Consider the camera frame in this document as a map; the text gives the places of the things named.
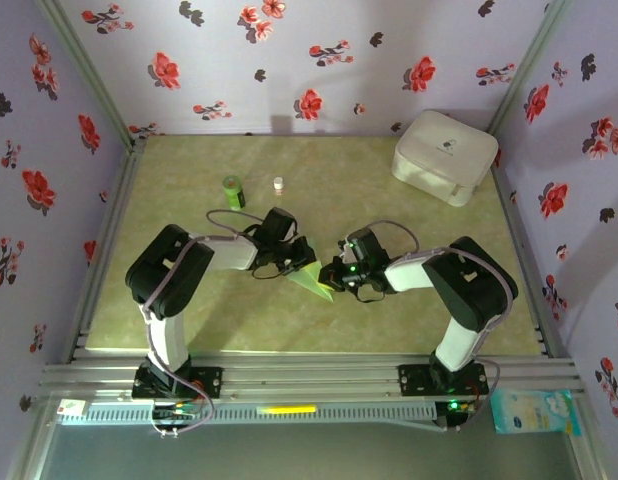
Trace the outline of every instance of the wall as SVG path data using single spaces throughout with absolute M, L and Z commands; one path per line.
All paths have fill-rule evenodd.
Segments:
M 575 2 L 498 134 L 498 176 L 618 478 L 618 0 Z
M 61 360 L 122 155 L 35 5 L 0 2 L 0 478 Z
M 548 6 L 283 1 L 60 3 L 136 136 L 486 128 Z

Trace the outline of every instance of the plastic bag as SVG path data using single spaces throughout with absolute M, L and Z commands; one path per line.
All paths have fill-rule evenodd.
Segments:
M 565 432 L 580 435 L 569 390 L 497 389 L 491 396 L 497 433 Z

